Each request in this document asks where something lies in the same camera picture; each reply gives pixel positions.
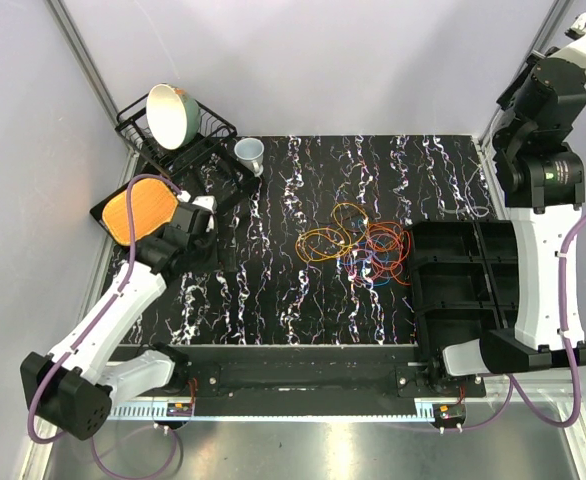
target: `rubber band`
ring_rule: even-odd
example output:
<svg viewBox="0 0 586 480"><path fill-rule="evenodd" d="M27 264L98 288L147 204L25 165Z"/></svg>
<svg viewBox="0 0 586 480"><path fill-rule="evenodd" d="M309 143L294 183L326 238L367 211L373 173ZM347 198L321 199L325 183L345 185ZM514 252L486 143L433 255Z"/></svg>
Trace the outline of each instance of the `rubber band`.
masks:
<svg viewBox="0 0 586 480"><path fill-rule="evenodd" d="M343 212L347 209L351 212L345 216ZM354 217L361 217L356 227L359 232L344 225L345 220ZM335 205L331 218L335 228L326 226L299 235L295 251L303 262L339 260L349 281L356 286L383 286L391 280L409 285L403 279L403 263L409 255L411 240L402 225L371 223L363 207L348 202Z"/></svg>

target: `bowl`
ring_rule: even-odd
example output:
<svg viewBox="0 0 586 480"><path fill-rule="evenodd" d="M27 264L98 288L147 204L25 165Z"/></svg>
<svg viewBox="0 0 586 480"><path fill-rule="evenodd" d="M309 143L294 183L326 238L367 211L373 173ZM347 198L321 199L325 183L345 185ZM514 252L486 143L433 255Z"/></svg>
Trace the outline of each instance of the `bowl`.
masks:
<svg viewBox="0 0 586 480"><path fill-rule="evenodd" d="M200 129L200 106L181 88L161 83L149 92L146 118L157 143L175 150L195 138Z"/></svg>

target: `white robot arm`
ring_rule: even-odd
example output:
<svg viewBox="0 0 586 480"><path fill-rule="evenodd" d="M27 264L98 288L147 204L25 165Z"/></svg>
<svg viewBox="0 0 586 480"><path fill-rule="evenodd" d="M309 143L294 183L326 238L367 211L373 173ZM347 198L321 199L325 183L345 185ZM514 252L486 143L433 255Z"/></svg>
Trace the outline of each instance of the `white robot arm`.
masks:
<svg viewBox="0 0 586 480"><path fill-rule="evenodd" d="M133 265L125 262L109 289L75 329L46 357L32 352L20 368L31 407L62 430L84 440L102 426L110 409L148 390L180 393L188 388L188 357L154 345L139 357L107 366L115 348L144 310L186 270L215 270L216 202L182 192L171 220L136 242ZM83 340L78 345L78 338ZM47 385L47 372L57 369Z"/></svg>
<svg viewBox="0 0 586 480"><path fill-rule="evenodd" d="M498 100L504 113L492 141L507 216L517 239L520 304L515 329L445 348L449 375L566 366L558 355L564 352L563 338L570 340L577 358L586 364L577 308L575 242L564 255L567 330L559 328L558 297L558 252L581 218L584 202L584 167L564 139L586 105L586 13L567 34L575 41L547 56L533 55Z"/></svg>

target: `wire dish rack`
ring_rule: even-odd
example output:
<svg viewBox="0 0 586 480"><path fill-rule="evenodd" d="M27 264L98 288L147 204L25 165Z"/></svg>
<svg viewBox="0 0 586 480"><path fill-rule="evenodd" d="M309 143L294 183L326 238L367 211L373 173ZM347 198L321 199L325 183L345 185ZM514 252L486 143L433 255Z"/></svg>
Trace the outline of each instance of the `wire dish rack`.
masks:
<svg viewBox="0 0 586 480"><path fill-rule="evenodd" d="M191 195L212 194L210 175L214 170L219 178L215 197L217 213L223 215L242 198L253 194L260 181L253 172L239 163L228 146L237 137L233 124L198 102L200 128L195 138L177 150L166 150L153 138L146 119L146 98L140 97L117 115L115 131L136 152L140 161L137 173L159 173L189 190Z"/></svg>

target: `marbled tabletop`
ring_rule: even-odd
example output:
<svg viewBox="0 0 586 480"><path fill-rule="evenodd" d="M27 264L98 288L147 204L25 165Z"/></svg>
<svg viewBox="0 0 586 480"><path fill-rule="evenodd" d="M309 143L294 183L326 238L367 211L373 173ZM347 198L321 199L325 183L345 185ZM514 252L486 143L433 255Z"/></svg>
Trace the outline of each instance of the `marbled tabletop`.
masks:
<svg viewBox="0 0 586 480"><path fill-rule="evenodd" d="M300 232L339 202L378 221L494 216L468 136L265 137L260 189L218 221L236 273L185 273L123 344L398 344L414 341L410 287L358 286L337 260L304 263ZM205 171L207 189L215 180ZM114 247L105 288L124 255Z"/></svg>

